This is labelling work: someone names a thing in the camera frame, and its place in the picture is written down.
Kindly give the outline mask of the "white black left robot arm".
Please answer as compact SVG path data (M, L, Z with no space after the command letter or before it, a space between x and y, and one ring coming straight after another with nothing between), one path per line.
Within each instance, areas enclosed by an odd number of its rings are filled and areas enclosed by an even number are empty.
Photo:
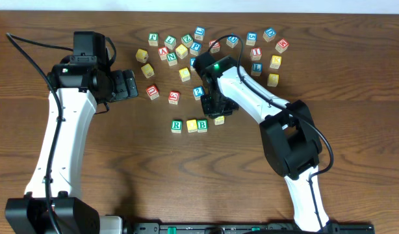
M81 200L86 137L98 103L138 95L132 70L57 64L48 73L49 118L38 164L22 198L8 199L15 233L125 233L120 216L101 216Z

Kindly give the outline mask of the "green R block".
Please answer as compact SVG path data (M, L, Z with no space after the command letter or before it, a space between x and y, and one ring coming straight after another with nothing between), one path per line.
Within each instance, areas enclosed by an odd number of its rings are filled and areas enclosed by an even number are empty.
M173 120L171 125L171 132L182 133L183 122L181 120Z

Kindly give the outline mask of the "green B block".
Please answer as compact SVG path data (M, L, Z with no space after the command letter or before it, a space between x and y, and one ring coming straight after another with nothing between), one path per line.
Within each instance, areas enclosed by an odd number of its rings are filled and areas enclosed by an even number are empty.
M207 120L197 120L197 132L206 133L208 131L208 123Z

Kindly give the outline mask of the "yellow O block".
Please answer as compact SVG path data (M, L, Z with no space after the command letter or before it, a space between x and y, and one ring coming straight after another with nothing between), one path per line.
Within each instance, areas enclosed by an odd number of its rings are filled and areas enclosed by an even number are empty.
M187 120L187 131L189 133L197 132L198 131L198 125L197 125L197 120Z
M214 119L215 125L222 125L225 123L225 116L218 116Z

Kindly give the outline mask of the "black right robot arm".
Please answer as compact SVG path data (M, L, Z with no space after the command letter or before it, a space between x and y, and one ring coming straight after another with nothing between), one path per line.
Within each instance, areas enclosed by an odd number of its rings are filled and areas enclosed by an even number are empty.
M308 106L275 96L253 80L237 60L215 60L205 52L193 67L206 89L201 97L204 115L211 119L244 109L259 125L264 156L287 183L294 207L294 221L302 231L322 231L329 222L322 205L318 176L323 148L332 154L326 137L315 127Z

